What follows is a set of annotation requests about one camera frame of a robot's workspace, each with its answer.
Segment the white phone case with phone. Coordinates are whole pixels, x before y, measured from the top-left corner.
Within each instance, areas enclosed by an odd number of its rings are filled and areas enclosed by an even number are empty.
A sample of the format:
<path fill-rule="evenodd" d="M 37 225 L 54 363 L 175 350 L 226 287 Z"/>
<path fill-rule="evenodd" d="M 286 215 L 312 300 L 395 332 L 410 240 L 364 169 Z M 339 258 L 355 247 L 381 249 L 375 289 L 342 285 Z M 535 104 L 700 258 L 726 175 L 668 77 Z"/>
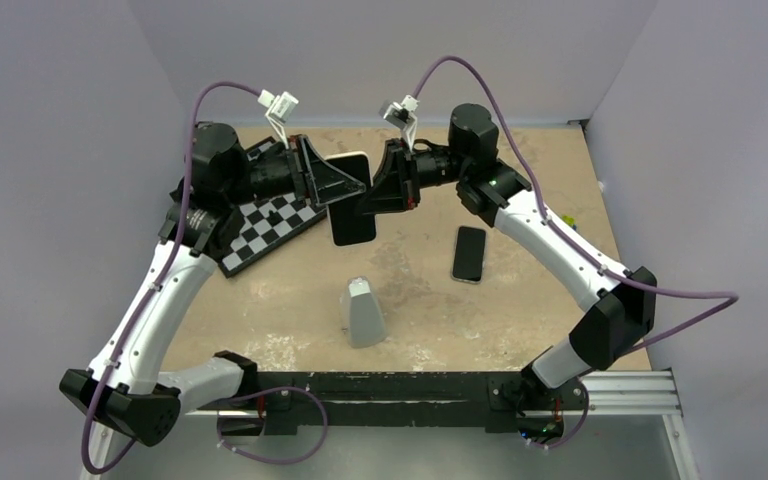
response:
<path fill-rule="evenodd" d="M 366 187 L 371 186 L 369 158 L 365 152 L 354 151 L 329 156 L 326 161 L 361 181 Z M 373 215 L 359 215 L 356 207 L 360 195 L 330 204 L 328 220 L 332 241 L 335 246 L 345 247 L 373 241 L 377 236 L 377 227 Z"/>

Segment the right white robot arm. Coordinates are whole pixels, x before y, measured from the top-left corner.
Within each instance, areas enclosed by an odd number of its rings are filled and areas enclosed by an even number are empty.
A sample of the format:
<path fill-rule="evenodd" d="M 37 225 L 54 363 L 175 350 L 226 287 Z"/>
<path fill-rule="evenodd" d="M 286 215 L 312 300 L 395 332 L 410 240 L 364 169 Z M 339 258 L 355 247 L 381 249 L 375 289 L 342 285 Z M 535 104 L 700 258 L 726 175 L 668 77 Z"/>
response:
<path fill-rule="evenodd" d="M 583 316 L 565 339 L 521 371 L 524 399 L 544 407 L 564 383 L 609 368 L 652 330 L 656 279 L 644 267 L 629 270 L 554 221 L 535 182 L 499 159 L 499 128 L 485 107 L 457 106 L 446 144 L 426 142 L 418 150 L 417 106 L 415 98 L 406 96 L 382 107 L 381 117 L 401 137 L 386 142 L 378 171 L 355 211 L 405 212 L 419 205 L 421 189 L 455 183 L 470 213 L 528 250 L 561 282 Z"/>

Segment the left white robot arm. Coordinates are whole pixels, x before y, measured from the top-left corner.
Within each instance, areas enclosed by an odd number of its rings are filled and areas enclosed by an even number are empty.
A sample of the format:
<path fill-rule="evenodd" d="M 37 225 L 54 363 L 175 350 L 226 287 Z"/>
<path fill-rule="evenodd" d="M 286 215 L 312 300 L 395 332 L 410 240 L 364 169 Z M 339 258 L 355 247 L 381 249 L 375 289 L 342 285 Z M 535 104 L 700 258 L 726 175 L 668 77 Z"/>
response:
<path fill-rule="evenodd" d="M 370 184 L 363 153 L 326 158 L 305 135 L 245 147 L 223 123 L 194 126 L 185 162 L 140 292 L 90 365 L 68 370 L 60 383 L 91 426 L 145 446 L 162 441 L 184 412 L 220 399 L 244 409 L 257 399 L 254 367 L 234 353 L 179 373 L 161 370 L 206 280 L 240 273 Z"/>

